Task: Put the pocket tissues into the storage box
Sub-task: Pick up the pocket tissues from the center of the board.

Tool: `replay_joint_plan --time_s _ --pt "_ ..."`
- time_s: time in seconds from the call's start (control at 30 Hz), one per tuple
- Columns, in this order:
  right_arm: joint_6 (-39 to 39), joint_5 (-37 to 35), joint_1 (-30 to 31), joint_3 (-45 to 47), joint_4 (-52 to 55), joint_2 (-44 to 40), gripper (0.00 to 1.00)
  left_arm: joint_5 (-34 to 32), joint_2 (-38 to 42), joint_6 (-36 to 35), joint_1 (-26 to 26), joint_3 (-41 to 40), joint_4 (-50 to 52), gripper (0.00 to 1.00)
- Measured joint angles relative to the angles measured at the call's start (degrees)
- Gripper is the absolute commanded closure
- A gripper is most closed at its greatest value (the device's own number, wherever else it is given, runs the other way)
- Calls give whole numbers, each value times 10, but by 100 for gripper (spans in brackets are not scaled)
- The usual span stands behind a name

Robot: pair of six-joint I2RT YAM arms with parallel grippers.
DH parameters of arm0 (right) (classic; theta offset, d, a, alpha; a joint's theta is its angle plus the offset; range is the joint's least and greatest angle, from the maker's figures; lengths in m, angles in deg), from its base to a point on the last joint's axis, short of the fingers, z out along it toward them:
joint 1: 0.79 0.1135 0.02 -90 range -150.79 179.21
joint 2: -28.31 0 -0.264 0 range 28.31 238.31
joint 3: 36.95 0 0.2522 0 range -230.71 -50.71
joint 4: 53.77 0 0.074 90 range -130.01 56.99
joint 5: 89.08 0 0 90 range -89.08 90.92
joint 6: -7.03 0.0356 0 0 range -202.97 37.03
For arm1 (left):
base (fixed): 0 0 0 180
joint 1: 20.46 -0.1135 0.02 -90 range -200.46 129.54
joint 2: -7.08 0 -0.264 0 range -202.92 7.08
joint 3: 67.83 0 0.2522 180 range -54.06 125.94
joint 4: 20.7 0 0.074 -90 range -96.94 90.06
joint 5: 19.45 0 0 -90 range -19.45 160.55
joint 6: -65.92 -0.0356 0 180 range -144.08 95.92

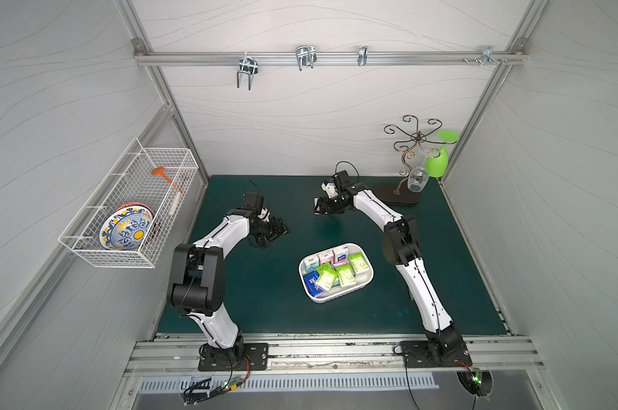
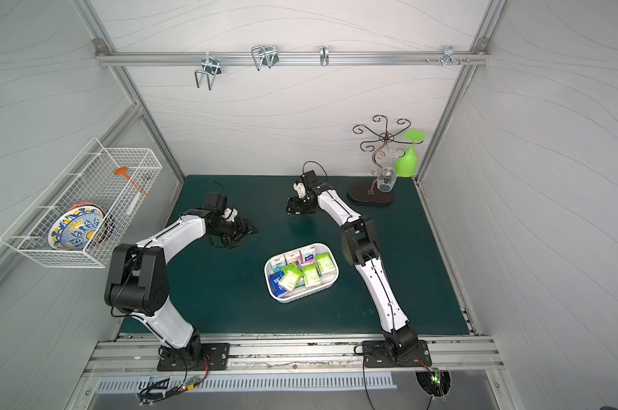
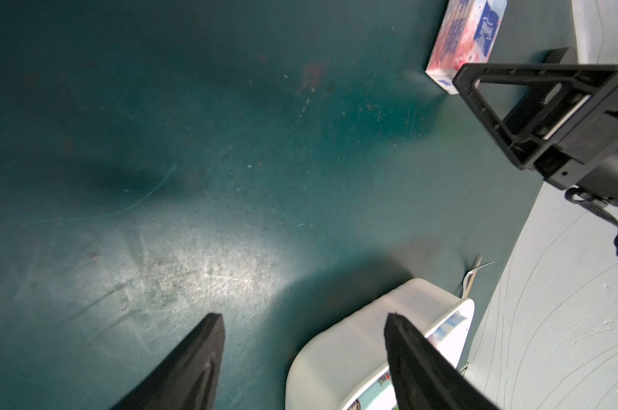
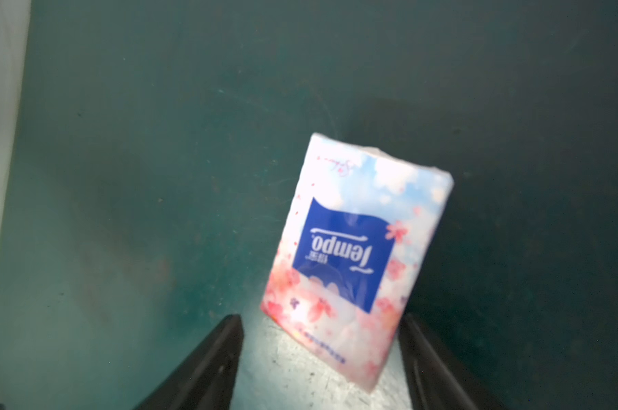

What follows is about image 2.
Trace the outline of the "dark blue Tempo pack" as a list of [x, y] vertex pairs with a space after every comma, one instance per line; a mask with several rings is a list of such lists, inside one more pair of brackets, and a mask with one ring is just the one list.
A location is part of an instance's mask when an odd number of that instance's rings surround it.
[[282, 278], [282, 272], [273, 273], [273, 275], [271, 275], [269, 278], [270, 289], [274, 297], [282, 297], [288, 292], [287, 290], [285, 290], [285, 288], [279, 285]]

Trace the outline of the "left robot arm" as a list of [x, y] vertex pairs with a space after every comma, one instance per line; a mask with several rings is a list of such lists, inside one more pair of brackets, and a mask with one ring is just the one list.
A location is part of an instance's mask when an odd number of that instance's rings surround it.
[[113, 250], [104, 293], [105, 303], [120, 315], [142, 323], [161, 343], [161, 350], [186, 360], [203, 358], [199, 332], [172, 304], [167, 265], [188, 245], [216, 237], [233, 249], [258, 232], [253, 222], [227, 206], [228, 198], [210, 192], [201, 208], [185, 211], [162, 231]]

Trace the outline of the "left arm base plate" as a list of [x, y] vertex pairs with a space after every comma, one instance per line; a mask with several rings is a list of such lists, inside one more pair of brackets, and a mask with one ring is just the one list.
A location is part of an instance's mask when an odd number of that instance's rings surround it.
[[190, 344], [186, 348], [160, 346], [159, 372], [223, 371], [227, 368], [230, 345], [228, 343]]

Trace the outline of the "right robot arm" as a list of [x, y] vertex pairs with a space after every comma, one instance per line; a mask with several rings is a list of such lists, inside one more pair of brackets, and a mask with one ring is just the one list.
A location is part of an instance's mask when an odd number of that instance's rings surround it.
[[384, 270], [372, 218], [347, 205], [333, 186], [314, 171], [304, 172], [293, 184], [289, 215], [327, 213], [341, 228], [341, 247], [348, 264], [363, 278], [377, 309], [388, 357], [398, 362], [419, 347], [419, 337], [403, 312]]

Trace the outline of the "green tissue pack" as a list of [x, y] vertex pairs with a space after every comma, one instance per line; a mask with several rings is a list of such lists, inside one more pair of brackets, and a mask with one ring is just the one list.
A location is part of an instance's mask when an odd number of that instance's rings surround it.
[[302, 265], [301, 272], [305, 287], [312, 288], [321, 285], [321, 275], [315, 263]]
[[294, 290], [302, 279], [302, 272], [297, 264], [287, 265], [283, 268], [283, 278], [279, 285], [287, 291]]
[[320, 277], [336, 273], [337, 266], [334, 263], [331, 253], [325, 252], [315, 256], [315, 264], [319, 270]]

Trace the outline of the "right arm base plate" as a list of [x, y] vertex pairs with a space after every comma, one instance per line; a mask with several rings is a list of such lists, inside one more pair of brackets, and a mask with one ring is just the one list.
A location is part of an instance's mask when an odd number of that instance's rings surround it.
[[354, 348], [354, 353], [363, 357], [365, 368], [433, 366], [428, 343], [421, 339], [404, 355], [396, 355], [387, 341], [375, 340], [363, 341]]

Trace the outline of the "teal cartoon pack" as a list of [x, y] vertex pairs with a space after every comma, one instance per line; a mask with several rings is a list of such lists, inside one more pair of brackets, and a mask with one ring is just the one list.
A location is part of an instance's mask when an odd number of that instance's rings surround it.
[[270, 260], [271, 271], [273, 273], [283, 271], [283, 268], [287, 265], [284, 255], [273, 256]]

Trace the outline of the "white plastic storage box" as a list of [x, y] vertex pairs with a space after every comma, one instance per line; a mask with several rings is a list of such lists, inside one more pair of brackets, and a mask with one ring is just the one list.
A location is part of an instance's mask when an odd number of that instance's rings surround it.
[[270, 296], [290, 303], [327, 290], [336, 283], [340, 270], [325, 244], [309, 244], [272, 256], [264, 266]]

